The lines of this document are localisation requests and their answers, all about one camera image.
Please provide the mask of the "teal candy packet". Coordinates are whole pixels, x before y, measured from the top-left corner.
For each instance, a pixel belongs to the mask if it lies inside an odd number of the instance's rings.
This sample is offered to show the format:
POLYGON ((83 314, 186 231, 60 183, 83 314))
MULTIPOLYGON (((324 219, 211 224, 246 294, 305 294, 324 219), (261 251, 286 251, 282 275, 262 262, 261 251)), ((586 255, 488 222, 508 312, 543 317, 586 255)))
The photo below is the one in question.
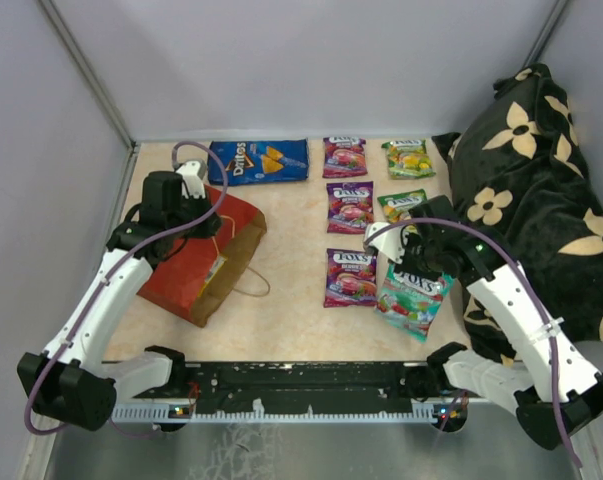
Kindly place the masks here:
POLYGON ((381 285, 374 311, 391 326, 420 342, 427 340, 430 327, 454 284, 443 274, 436 280, 401 272, 390 263, 381 285))

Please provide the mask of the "red paper bag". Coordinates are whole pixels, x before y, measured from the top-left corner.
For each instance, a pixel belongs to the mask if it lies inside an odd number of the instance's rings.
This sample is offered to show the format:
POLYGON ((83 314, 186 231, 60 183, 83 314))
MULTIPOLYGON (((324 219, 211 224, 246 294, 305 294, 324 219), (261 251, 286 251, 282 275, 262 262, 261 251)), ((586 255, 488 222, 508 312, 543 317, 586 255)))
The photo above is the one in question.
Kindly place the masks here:
POLYGON ((221 227, 209 239, 176 241, 173 257, 161 263, 138 295, 203 328, 250 264, 267 233, 264 213, 227 195, 217 211, 221 227))

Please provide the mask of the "purple berries candy packet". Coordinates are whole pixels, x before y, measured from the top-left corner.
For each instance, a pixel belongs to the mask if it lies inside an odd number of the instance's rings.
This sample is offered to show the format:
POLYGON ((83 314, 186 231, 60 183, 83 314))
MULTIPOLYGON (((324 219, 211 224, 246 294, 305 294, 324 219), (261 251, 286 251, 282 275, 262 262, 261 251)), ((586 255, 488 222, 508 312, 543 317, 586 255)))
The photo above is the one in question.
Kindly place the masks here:
POLYGON ((374 222, 373 182, 332 182, 328 195, 327 232, 363 234, 374 222))
POLYGON ((324 178, 349 178, 367 174, 365 139, 331 136, 323 139, 323 145, 324 178))
POLYGON ((323 307, 374 307, 377 303, 377 256, 362 251, 327 249, 323 307))

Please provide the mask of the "green snack packet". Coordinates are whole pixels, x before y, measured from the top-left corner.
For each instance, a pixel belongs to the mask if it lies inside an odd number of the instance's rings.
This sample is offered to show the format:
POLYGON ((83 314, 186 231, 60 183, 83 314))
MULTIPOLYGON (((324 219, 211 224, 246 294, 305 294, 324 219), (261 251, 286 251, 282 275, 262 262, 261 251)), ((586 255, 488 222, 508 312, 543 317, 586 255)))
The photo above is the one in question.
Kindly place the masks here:
POLYGON ((425 139, 391 140, 382 144, 391 179, 422 179, 436 172, 425 139))

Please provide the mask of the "blue snack packet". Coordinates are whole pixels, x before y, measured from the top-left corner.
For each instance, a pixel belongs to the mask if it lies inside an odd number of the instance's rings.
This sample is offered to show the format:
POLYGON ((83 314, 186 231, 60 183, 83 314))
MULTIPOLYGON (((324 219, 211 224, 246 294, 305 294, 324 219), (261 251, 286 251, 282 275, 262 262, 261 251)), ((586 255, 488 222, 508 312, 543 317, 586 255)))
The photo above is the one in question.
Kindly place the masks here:
MULTIPOLYGON (((306 139, 214 141, 210 150, 220 159, 229 186, 305 181, 309 174, 306 139)), ((208 181, 223 183, 222 170, 208 157, 208 181)))

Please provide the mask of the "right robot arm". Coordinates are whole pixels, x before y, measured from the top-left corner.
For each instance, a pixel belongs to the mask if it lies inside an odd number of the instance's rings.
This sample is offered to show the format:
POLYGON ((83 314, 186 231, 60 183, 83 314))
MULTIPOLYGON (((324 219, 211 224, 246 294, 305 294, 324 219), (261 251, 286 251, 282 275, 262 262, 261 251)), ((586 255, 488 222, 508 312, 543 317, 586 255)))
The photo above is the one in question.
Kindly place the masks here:
POLYGON ((461 223, 445 196, 411 208, 409 216, 419 234, 401 237, 404 264, 458 279, 522 363, 508 368, 452 342, 427 359, 440 389, 468 390, 510 411, 546 450, 568 445, 603 413, 603 372, 566 337, 496 234, 461 223))

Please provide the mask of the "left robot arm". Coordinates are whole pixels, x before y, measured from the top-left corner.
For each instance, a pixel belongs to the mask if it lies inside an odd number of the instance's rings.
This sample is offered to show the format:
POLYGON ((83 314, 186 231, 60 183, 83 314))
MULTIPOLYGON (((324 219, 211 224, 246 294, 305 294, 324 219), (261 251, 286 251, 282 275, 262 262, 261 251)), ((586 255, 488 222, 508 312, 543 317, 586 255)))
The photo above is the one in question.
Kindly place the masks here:
POLYGON ((148 347, 131 360, 106 365, 104 354, 123 314, 156 267, 169 259, 175 241, 210 238, 221 226, 222 199, 211 199, 206 166, 191 160, 170 171, 153 171, 142 200, 112 231, 90 286, 61 330, 38 354, 19 360, 17 375, 27 395, 26 429, 39 436, 33 415, 100 429, 116 403, 169 384, 183 356, 148 347))

